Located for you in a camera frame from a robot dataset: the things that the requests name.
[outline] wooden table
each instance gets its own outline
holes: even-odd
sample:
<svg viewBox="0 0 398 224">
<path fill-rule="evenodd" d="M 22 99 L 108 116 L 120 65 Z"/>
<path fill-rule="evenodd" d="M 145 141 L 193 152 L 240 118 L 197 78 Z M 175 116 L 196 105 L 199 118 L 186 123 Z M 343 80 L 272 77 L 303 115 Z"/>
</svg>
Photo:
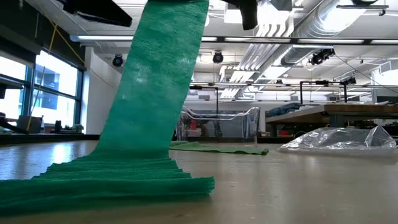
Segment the wooden table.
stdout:
<svg viewBox="0 0 398 224">
<path fill-rule="evenodd" d="M 0 147 L 0 179 L 29 179 L 51 163 L 89 154 L 96 141 Z M 207 198 L 0 217 L 1 224 L 392 224 L 397 223 L 394 161 L 278 153 L 267 156 L 170 151 L 194 177 L 214 176 Z"/>
<path fill-rule="evenodd" d="M 307 110 L 266 118 L 266 123 L 272 125 L 272 136 L 275 137 L 277 124 L 297 125 L 324 123 L 330 124 L 330 126 L 334 128 L 342 128 L 346 121 L 377 118 L 398 119 L 398 106 L 327 104 Z"/>
</svg>

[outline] plastic bag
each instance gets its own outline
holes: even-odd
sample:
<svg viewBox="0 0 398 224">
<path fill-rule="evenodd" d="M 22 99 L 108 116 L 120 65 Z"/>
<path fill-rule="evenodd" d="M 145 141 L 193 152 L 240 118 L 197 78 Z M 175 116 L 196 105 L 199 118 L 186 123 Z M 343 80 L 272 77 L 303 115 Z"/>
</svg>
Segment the plastic bag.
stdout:
<svg viewBox="0 0 398 224">
<path fill-rule="evenodd" d="M 396 156 L 395 140 L 381 126 L 371 130 L 318 128 L 279 148 L 280 152 L 306 152 L 350 156 Z"/>
</svg>

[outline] green crepe paper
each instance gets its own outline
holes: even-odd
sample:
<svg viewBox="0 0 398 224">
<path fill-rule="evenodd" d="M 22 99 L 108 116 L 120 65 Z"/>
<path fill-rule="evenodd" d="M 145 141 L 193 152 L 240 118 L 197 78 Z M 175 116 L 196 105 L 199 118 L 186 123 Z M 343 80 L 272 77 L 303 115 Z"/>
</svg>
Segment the green crepe paper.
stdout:
<svg viewBox="0 0 398 224">
<path fill-rule="evenodd" d="M 223 145 L 212 147 L 212 146 L 203 146 L 199 142 L 188 142 L 188 141 L 171 142 L 170 149 L 171 150 L 181 150 L 181 151 L 253 154 L 253 155 L 262 155 L 262 156 L 265 156 L 268 154 L 268 149 L 261 149 L 258 147 L 251 147 L 251 146 L 231 147 L 231 146 L 223 146 Z"/>
<path fill-rule="evenodd" d="M 0 215 L 210 193 L 214 178 L 193 179 L 168 155 L 207 10 L 208 1 L 148 2 L 95 151 L 31 180 L 1 181 Z"/>
</svg>

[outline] window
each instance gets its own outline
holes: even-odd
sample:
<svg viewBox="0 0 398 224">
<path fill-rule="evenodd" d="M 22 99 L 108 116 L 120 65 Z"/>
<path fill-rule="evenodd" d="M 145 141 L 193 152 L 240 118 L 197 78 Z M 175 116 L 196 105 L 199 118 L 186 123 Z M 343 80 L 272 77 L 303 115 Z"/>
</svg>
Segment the window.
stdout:
<svg viewBox="0 0 398 224">
<path fill-rule="evenodd" d="M 9 77 L 25 80 L 26 78 L 26 65 L 0 57 L 0 74 Z"/>
<path fill-rule="evenodd" d="M 36 56 L 35 84 L 76 96 L 78 70 L 43 51 Z"/>
<path fill-rule="evenodd" d="M 41 51 L 34 68 L 0 56 L 0 73 L 24 86 L 23 90 L 6 90 L 4 99 L 0 99 L 0 112 L 7 118 L 29 116 L 33 110 L 32 116 L 43 116 L 46 124 L 58 120 L 63 127 L 80 123 L 81 99 L 77 93 L 83 74 L 78 69 Z"/>
<path fill-rule="evenodd" d="M 33 91 L 32 105 L 38 90 Z M 44 123 L 55 124 L 55 121 L 60 120 L 62 126 L 73 126 L 75 114 L 75 100 L 64 96 L 58 96 L 52 93 L 39 91 L 36 104 L 33 109 L 32 116 L 42 117 Z"/>
<path fill-rule="evenodd" d="M 22 114 L 22 102 L 24 90 L 6 90 L 6 97 L 0 99 L 0 111 L 6 114 L 6 118 L 18 119 Z"/>
</svg>

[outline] security camera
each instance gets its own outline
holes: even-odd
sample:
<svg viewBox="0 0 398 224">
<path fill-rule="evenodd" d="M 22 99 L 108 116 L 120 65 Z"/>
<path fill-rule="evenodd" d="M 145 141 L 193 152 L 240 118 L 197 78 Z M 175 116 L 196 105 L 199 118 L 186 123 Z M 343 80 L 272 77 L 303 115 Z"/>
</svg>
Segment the security camera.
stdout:
<svg viewBox="0 0 398 224">
<path fill-rule="evenodd" d="M 122 66 L 122 64 L 123 64 L 123 58 L 122 58 L 122 56 L 123 56 L 123 55 L 121 55 L 121 54 L 117 54 L 117 55 L 114 56 L 114 59 L 113 59 L 113 61 L 112 61 L 112 64 L 113 64 L 115 67 L 120 67 L 120 66 Z"/>
<path fill-rule="evenodd" d="M 220 51 L 216 51 L 213 57 L 214 63 L 221 63 L 224 60 L 224 56 Z"/>
</svg>

